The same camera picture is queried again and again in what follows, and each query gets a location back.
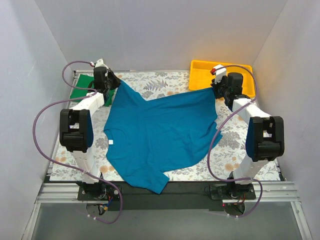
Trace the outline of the yellow plastic tray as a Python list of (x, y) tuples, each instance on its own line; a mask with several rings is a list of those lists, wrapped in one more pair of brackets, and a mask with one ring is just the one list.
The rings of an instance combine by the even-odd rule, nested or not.
[[(231, 63), (214, 62), (204, 60), (192, 60), (190, 64), (189, 90), (196, 91), (209, 88), (214, 76), (210, 73), (213, 67), (217, 65), (227, 66)], [(255, 84), (252, 76), (247, 70), (232, 66), (226, 68), (227, 73), (240, 73), (243, 76), (242, 93), (254, 98), (256, 96)]]

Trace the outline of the blue t shirt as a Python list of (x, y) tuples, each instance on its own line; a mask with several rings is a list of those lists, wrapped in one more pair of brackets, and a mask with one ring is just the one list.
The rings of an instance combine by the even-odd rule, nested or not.
[(216, 119), (211, 88), (145, 100), (122, 82), (104, 126), (106, 158), (125, 182), (160, 194), (168, 171), (196, 165), (219, 142)]

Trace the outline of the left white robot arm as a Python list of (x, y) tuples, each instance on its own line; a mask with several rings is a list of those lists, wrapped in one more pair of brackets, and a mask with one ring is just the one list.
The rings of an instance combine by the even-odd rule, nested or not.
[(92, 115), (112, 98), (111, 91), (120, 84), (121, 80), (100, 59), (93, 64), (93, 81), (88, 84), (85, 99), (73, 108), (60, 112), (60, 144), (71, 153), (77, 166), (84, 170), (83, 178), (77, 184), (95, 200), (103, 200), (107, 189), (100, 180), (102, 174), (91, 150), (94, 143)]

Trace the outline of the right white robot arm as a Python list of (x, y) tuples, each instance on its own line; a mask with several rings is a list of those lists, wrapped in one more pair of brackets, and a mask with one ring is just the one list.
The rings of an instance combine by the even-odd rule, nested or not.
[(243, 94), (242, 85), (243, 76), (236, 72), (217, 71), (212, 80), (215, 97), (223, 98), (225, 105), (248, 125), (246, 155), (225, 183), (209, 186), (213, 200), (255, 199), (253, 179), (262, 167), (282, 156), (285, 151), (283, 118), (262, 111), (249, 96)]

